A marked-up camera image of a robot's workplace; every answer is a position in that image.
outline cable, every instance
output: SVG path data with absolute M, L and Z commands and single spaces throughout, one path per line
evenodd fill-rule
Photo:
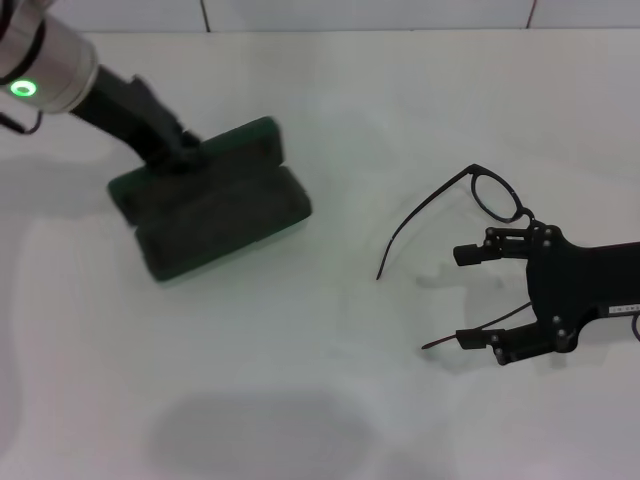
M 509 312 L 505 316 L 500 317 L 497 320 L 493 320 L 492 322 L 485 323 L 484 325 L 480 325 L 479 327 L 472 328 L 472 330 L 484 330 L 487 327 L 491 327 L 491 326 L 495 325 L 496 323 L 500 323 L 500 322 L 502 322 L 502 321 L 504 321 L 504 320 L 506 320 L 508 318 L 513 317 L 515 314 L 520 313 L 522 310 L 524 310 L 526 308 L 529 308 L 530 306 L 531 306 L 531 302 L 525 303 L 521 307 L 516 308 L 513 312 Z M 640 341 L 640 334 L 637 334 L 637 329 L 634 330 L 633 333 L 636 334 L 636 337 Z M 448 342 L 449 340 L 453 340 L 455 338 L 456 338 L 455 335 L 450 335 L 448 337 L 441 338 L 440 340 L 436 340 L 435 342 L 427 343 L 424 347 L 422 347 L 422 350 L 429 350 L 430 348 L 435 347 L 436 345 L 440 345 L 441 343 Z
M 0 113 L 0 125 L 11 130 L 14 133 L 17 133 L 18 135 L 33 135 L 40 129 L 40 126 L 42 125 L 42 112 L 38 111 L 36 123 L 30 129 L 26 129 L 23 125 L 19 124 L 4 113 Z
M 640 317 L 640 313 L 636 313 L 633 316 L 633 320 L 631 321 L 631 331 L 640 342 L 640 333 L 638 333 L 638 317 Z

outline black glasses frame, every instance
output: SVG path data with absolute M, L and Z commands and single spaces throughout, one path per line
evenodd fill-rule
M 454 184 L 456 184 L 457 182 L 462 180 L 467 175 L 472 175 L 472 178 L 471 178 L 471 194 L 473 195 L 473 198 L 475 199 L 475 201 L 478 204 L 478 206 L 485 213 L 487 213 L 491 218 L 493 218 L 493 219 L 495 219 L 495 220 L 497 220 L 497 221 L 499 221 L 501 223 L 506 223 L 506 224 L 516 222 L 516 221 L 520 220 L 525 215 L 529 217 L 529 220 L 535 220 L 535 216 L 533 215 L 533 212 L 531 210 L 529 210 L 528 208 L 524 207 L 524 205 L 522 205 L 522 201 L 520 200 L 520 197 L 518 197 L 518 194 L 515 192 L 513 187 L 511 187 L 511 185 L 509 185 L 504 178 L 502 178 L 500 175 L 498 175 L 498 174 L 492 172 L 491 170 L 489 170 L 487 168 L 484 168 L 484 167 L 482 167 L 480 165 L 476 165 L 476 164 L 469 165 L 467 168 L 462 170 L 460 173 L 458 173 L 455 177 L 453 177 L 447 183 L 442 185 L 438 190 L 433 192 L 433 194 L 431 194 L 424 202 L 422 202 L 420 205 L 418 205 L 413 210 L 413 212 L 411 212 L 409 214 L 409 216 L 404 219 L 404 221 L 400 224 L 400 226 L 396 229 L 394 234 L 391 236 L 391 240 L 389 240 L 389 244 L 387 245 L 387 249 L 385 250 L 384 256 L 382 257 L 382 262 L 380 264 L 380 269 L 378 270 L 378 276 L 376 277 L 376 280 L 380 280 L 380 277 L 382 276 L 382 271 L 384 270 L 384 265 L 387 262 L 387 256 L 389 255 L 389 251 L 391 250 L 391 245 L 393 244 L 393 241 L 396 239 L 398 234 L 402 231 L 402 229 L 404 227 L 406 227 L 407 224 L 413 219 L 413 217 L 415 217 L 418 213 L 420 213 L 424 207 L 429 205 L 433 200 L 435 200 L 442 193 L 447 191 L 449 188 L 451 188 L 451 186 L 453 186 Z M 509 194 L 511 195 L 511 198 L 513 198 L 513 201 L 516 204 L 516 212 L 514 213 L 514 215 L 511 218 L 506 218 L 506 217 L 501 217 L 499 215 L 496 215 L 494 212 L 491 211 L 491 209 L 489 209 L 484 203 L 482 203 L 482 200 L 478 196 L 478 192 L 477 192 L 477 188 L 476 188 L 477 182 L 478 182 L 478 178 L 482 177 L 482 176 L 487 176 L 487 177 L 493 178 L 495 181 L 500 183 L 505 188 L 505 190 L 507 190 L 509 192 Z

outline robotic hand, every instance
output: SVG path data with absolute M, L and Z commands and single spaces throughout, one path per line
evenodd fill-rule
M 109 184 L 157 280 L 169 280 L 311 215 L 282 166 L 270 118 L 200 142 L 140 78 L 98 63 L 94 46 L 53 18 L 53 0 L 0 0 L 0 87 L 45 113 L 70 113 L 128 144 L 145 167 Z M 0 114 L 0 124 L 32 133 Z
M 510 330 L 456 332 L 463 349 L 489 346 L 500 365 L 572 352 L 587 323 L 640 312 L 640 243 L 578 247 L 560 228 L 534 220 L 526 229 L 488 228 L 481 246 L 456 247 L 453 255 L 459 266 L 501 258 L 527 260 L 536 322 Z

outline round lens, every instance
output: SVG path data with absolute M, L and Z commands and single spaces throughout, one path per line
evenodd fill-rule
M 502 219 L 511 219 L 516 215 L 518 205 L 504 185 L 487 175 L 476 177 L 475 184 L 481 207 Z

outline eyeglasses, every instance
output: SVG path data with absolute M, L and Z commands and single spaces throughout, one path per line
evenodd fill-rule
M 394 240 L 402 229 L 406 227 L 413 217 L 420 213 L 424 207 L 429 205 L 433 200 L 438 198 L 441 194 L 451 188 L 451 186 L 462 180 L 467 175 L 472 176 L 471 194 L 473 195 L 476 203 L 495 220 L 509 224 L 520 220 L 525 215 L 528 216 L 530 220 L 535 220 L 533 212 L 522 205 L 520 197 L 518 197 L 518 194 L 511 185 L 506 182 L 506 180 L 480 165 L 469 165 L 447 183 L 442 185 L 424 202 L 418 205 L 416 209 L 400 224 L 395 233 L 391 236 L 391 240 L 389 240 L 387 249 L 382 257 L 382 263 L 380 264 L 380 270 L 378 270 L 376 280 L 380 280 L 382 271 L 384 270 L 384 265 L 387 262 L 387 256 L 391 250 L 391 245 L 393 245 Z

